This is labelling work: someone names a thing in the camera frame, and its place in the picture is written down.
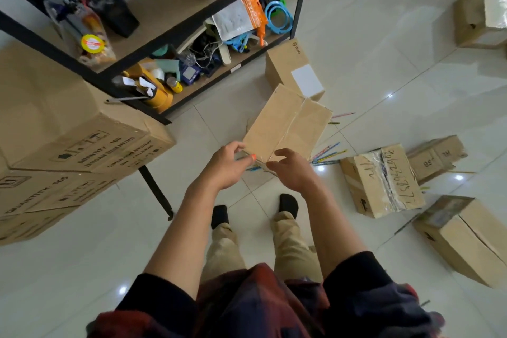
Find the white tile floor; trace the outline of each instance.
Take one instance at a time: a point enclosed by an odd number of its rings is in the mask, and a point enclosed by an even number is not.
[[[458,134],[469,151],[458,169],[478,174],[430,182],[428,203],[439,194],[477,196],[507,223],[507,60],[503,50],[454,47],[453,1],[305,0],[298,37],[326,87],[321,102],[336,113],[356,113],[328,126],[316,149],[340,141],[339,149],[348,150],[342,156],[351,156]],[[149,169],[175,208],[212,153],[241,139],[248,117],[269,97],[263,72],[258,59],[171,116],[178,144]],[[395,235],[415,213],[364,217],[338,166],[320,174],[389,274],[412,284],[430,301],[427,309],[444,314],[447,336],[507,336],[507,293],[454,273],[411,226]],[[248,265],[274,263],[269,217],[283,192],[289,190],[276,178],[254,172],[220,193]],[[306,205],[296,197],[311,242]],[[85,325],[119,302],[167,226],[137,173],[33,241],[1,248],[0,336],[84,337]]]

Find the beige pants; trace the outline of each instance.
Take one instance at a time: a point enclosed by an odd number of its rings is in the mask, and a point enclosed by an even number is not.
[[[282,211],[271,221],[275,245],[275,274],[286,279],[310,278],[322,282],[322,272],[315,249],[310,249],[301,237],[301,230],[291,213]],[[245,261],[238,247],[238,237],[228,223],[222,223],[212,232],[212,244],[202,269],[201,283],[228,271],[245,269]]]

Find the person's right hand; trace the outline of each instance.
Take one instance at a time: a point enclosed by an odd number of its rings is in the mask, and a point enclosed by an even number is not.
[[[320,183],[312,165],[297,152],[283,148],[275,151],[276,156],[285,156],[279,162],[267,162],[266,167],[274,171],[287,188],[301,193]]]

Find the person's left hand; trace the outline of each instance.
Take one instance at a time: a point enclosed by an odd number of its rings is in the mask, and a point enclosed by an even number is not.
[[[235,160],[234,154],[245,147],[243,142],[230,142],[222,146],[213,154],[197,181],[209,185],[217,192],[231,187],[241,179],[245,169],[252,165],[256,158],[255,154]]]

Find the brown cardboard box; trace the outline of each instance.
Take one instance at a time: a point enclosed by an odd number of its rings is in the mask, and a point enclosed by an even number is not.
[[[288,40],[268,50],[266,79],[273,90],[278,85],[285,85],[315,102],[325,92],[297,39]]]
[[[0,152],[11,168],[92,171],[148,134],[140,113],[43,54],[0,51]]]
[[[261,165],[283,157],[273,153],[288,147],[309,159],[332,112],[280,84],[247,131],[244,151]]]
[[[0,218],[0,246],[32,239],[77,207],[25,213]]]
[[[468,155],[457,135],[433,139],[408,153],[410,166],[421,185],[454,169],[454,162]]]
[[[380,218],[424,205],[419,185],[400,144],[342,159],[340,165],[356,209],[361,214]]]
[[[99,164],[93,172],[130,175],[176,144],[166,126],[147,115],[142,115],[149,134],[129,145],[127,151]]]
[[[457,272],[507,288],[507,227],[477,199],[444,195],[414,227]]]
[[[24,213],[82,174],[14,170],[0,156],[0,217]]]
[[[457,0],[454,37],[458,47],[499,48],[507,43],[504,0]]]
[[[81,206],[129,174],[81,174],[27,212]]]

